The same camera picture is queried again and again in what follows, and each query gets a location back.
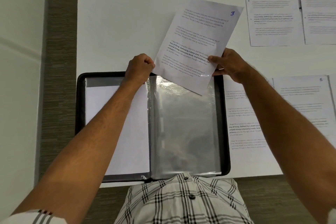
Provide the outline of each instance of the wall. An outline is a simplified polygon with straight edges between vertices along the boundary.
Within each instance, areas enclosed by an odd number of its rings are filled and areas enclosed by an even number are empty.
[[[0,220],[34,184],[45,0],[0,0]]]

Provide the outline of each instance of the person's left hand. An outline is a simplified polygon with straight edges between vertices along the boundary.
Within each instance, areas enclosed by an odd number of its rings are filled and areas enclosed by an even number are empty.
[[[154,69],[154,61],[146,54],[142,53],[134,56],[128,63],[124,83],[131,83],[135,87],[140,88],[149,77],[149,74]]]

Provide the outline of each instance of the paper with number 3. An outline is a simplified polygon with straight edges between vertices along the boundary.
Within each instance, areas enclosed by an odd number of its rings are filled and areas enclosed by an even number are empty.
[[[180,7],[154,61],[153,73],[203,95],[243,7],[205,0],[188,0]]]

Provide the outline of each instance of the black folder edge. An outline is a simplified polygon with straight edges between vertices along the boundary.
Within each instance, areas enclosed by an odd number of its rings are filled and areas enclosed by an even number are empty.
[[[80,76],[78,76],[76,85],[75,135],[78,134],[85,127],[85,79],[124,77],[124,76],[125,72],[94,72],[94,73],[83,73]],[[215,84],[215,100],[216,100],[220,168],[221,168],[221,174],[217,176],[223,176],[227,175],[231,169],[223,76],[222,75],[214,76],[214,84]],[[147,177],[148,174],[105,175],[103,182],[132,182],[132,181],[151,182],[153,180],[152,178],[135,179],[135,180],[125,179],[125,177],[133,177],[133,176]]]

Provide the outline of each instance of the forearm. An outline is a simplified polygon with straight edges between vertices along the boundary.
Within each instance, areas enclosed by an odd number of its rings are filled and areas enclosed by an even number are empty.
[[[14,213],[47,209],[78,223],[84,218],[116,148],[137,87],[122,84],[101,111],[61,151]],[[70,214],[80,209],[76,216]]]
[[[254,69],[243,77],[266,141],[293,190],[319,222],[336,205],[336,150]]]

